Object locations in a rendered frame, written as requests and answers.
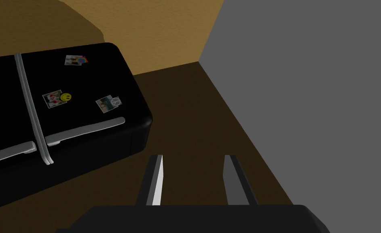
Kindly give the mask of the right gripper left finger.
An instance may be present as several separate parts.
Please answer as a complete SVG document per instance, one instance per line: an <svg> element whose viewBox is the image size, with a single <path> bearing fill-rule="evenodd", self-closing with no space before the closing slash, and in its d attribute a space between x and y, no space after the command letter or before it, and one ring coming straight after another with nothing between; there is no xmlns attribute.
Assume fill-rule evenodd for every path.
<svg viewBox="0 0 381 233"><path fill-rule="evenodd" d="M151 155L146 167L136 205L160 205L163 186L163 156Z"/></svg>

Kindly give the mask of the black refrigerator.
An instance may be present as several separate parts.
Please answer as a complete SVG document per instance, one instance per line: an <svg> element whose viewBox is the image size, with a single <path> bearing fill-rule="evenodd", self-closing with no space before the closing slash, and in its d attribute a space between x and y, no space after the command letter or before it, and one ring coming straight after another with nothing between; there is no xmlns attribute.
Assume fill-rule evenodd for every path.
<svg viewBox="0 0 381 233"><path fill-rule="evenodd" d="M66 55L85 56L81 66ZM48 109L42 95L72 100ZM96 100L122 104L102 113ZM125 123L48 146L45 136L124 117ZM112 43L0 57L0 150L33 141L37 150L0 161L0 207L144 150L152 114L118 47Z"/></svg>

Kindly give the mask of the photo with smiley magnet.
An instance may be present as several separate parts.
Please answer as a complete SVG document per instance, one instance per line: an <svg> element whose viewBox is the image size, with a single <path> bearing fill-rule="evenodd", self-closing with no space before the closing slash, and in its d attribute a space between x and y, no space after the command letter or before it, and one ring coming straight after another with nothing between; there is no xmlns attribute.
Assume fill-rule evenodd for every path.
<svg viewBox="0 0 381 233"><path fill-rule="evenodd" d="M42 98L44 99L48 109L51 109L71 101L72 94L62 92L62 90L57 90L55 92L42 95Z"/></svg>

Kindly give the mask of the photo with peace sign magnet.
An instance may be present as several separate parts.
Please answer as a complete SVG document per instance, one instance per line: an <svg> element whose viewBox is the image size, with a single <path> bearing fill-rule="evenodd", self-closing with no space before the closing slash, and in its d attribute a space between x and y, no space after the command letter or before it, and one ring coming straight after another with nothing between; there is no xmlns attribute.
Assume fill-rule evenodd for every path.
<svg viewBox="0 0 381 233"><path fill-rule="evenodd" d="M107 113L119 107L122 104L122 102L118 96L112 97L111 95L108 95L99 100L96 100L96 104L99 106L102 113Z"/></svg>

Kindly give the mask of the photo with rainbow magnet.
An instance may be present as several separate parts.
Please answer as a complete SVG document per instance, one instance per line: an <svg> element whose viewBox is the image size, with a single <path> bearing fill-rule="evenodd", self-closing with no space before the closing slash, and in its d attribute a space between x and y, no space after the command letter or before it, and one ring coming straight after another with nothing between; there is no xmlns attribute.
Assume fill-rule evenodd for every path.
<svg viewBox="0 0 381 233"><path fill-rule="evenodd" d="M81 55L66 55L64 65L66 66L81 66L88 63L85 56Z"/></svg>

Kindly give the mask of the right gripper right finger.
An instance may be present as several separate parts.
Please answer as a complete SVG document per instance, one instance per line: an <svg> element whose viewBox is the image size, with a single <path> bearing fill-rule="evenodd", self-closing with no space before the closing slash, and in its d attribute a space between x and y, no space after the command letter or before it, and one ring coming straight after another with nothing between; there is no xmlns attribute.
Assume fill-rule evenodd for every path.
<svg viewBox="0 0 381 233"><path fill-rule="evenodd" d="M252 187L236 155L225 155L223 182L228 205L258 205Z"/></svg>

